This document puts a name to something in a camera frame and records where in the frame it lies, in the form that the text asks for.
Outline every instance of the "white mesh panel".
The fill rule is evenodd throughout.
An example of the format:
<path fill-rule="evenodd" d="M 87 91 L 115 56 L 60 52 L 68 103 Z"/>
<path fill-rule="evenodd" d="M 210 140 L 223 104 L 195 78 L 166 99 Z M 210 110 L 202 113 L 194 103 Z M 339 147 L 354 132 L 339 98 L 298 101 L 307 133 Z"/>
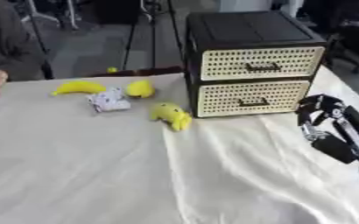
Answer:
<path fill-rule="evenodd" d="M 208 51 L 203 53 L 201 79 L 218 81 L 310 76 L 314 74 L 324 50 L 324 47 L 317 46 Z"/>
<path fill-rule="evenodd" d="M 198 114 L 233 116 L 291 112 L 309 88 L 306 80 L 200 87 Z"/>

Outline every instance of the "floor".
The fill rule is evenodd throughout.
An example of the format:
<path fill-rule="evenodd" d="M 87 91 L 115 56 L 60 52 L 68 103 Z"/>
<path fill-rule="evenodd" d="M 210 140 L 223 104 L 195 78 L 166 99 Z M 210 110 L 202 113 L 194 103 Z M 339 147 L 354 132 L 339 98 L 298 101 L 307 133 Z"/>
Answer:
<path fill-rule="evenodd" d="M 173 0 L 177 11 L 180 33 L 191 11 L 217 11 L 218 0 Z M 109 67 L 121 68 L 125 45 L 130 33 L 127 25 L 95 26 L 81 23 L 80 31 L 60 31 L 53 23 L 39 21 L 44 40 L 51 49 L 55 76 L 58 79 L 86 77 L 105 73 Z M 127 69 L 151 66 L 149 26 L 145 17 L 137 27 Z M 158 67 L 180 65 L 180 56 L 174 41 L 169 15 L 158 19 Z M 359 74 L 350 72 L 351 66 L 337 62 L 335 73 L 359 94 Z"/>

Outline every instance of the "storage drawer unit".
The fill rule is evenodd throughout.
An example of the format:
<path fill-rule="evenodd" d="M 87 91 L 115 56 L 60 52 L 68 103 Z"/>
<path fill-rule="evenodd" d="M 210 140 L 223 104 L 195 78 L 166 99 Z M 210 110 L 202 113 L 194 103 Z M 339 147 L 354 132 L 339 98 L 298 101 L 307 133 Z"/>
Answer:
<path fill-rule="evenodd" d="M 191 14 L 186 78 L 194 116 L 294 111 L 325 44 L 282 12 Z"/>

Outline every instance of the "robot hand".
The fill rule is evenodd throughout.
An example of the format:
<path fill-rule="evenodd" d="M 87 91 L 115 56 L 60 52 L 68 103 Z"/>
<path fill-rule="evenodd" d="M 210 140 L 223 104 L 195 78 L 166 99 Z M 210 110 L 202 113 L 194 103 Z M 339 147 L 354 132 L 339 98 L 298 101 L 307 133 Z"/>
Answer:
<path fill-rule="evenodd" d="M 313 120 L 311 115 L 315 112 L 321 113 Z M 359 112 L 356 109 L 337 98 L 319 94 L 301 100 L 296 113 L 305 138 L 316 150 L 345 164 L 359 161 Z M 327 119 L 333 120 L 340 138 L 317 129 Z"/>

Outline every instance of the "white toy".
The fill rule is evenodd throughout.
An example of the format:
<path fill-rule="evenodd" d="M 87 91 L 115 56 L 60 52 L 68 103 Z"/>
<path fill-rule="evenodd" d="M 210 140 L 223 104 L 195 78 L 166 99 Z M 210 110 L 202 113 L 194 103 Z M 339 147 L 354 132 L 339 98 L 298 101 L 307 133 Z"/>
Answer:
<path fill-rule="evenodd" d="M 88 95 L 87 98 L 98 113 L 130 109 L 130 103 L 125 100 L 123 90 L 119 87 L 110 88 L 99 94 Z"/>

